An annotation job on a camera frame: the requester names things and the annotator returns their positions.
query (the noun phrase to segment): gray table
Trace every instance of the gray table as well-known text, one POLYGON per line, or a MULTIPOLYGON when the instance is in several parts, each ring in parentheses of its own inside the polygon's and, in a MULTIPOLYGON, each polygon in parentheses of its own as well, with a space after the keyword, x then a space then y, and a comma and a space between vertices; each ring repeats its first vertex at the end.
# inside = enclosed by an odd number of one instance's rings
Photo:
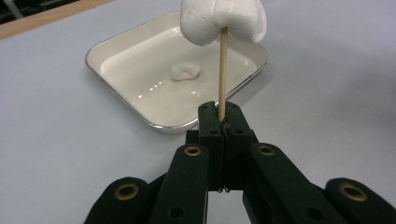
MULTIPOLYGON (((270 61, 231 101, 313 183, 339 176, 396 205, 396 2, 263 2, 270 61)), ((158 133, 84 63, 96 43, 179 10, 97 7, 0 41, 0 223, 81 223, 112 181, 163 174, 184 134, 158 133)), ((208 223, 248 223, 241 192, 208 223)))

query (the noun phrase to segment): white tray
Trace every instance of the white tray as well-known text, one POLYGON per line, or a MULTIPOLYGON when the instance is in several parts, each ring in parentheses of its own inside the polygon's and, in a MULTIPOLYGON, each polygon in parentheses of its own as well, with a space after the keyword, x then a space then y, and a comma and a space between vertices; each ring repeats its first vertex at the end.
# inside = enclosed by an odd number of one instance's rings
MULTIPOLYGON (((93 47, 87 65, 148 125, 182 133, 198 121, 198 106, 219 99, 219 41, 199 47, 180 32, 180 14, 171 13, 93 47), (173 81, 171 66, 201 64, 194 80, 173 81)), ((229 35, 227 98, 254 78, 268 55, 260 44, 229 35)))

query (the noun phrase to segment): wooden stick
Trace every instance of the wooden stick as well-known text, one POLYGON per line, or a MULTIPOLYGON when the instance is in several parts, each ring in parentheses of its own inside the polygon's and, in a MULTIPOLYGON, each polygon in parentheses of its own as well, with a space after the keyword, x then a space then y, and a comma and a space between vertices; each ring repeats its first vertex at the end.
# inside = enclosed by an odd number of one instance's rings
POLYGON ((220 34, 220 76, 219 76, 219 121, 223 122, 225 117, 225 94, 227 77, 227 46, 228 28, 221 28, 220 34))
POLYGON ((48 11, 40 12, 16 21, 10 21, 0 25, 0 40, 33 30, 45 24, 76 15, 82 11, 99 7, 115 0, 79 0, 62 7, 56 7, 48 11))

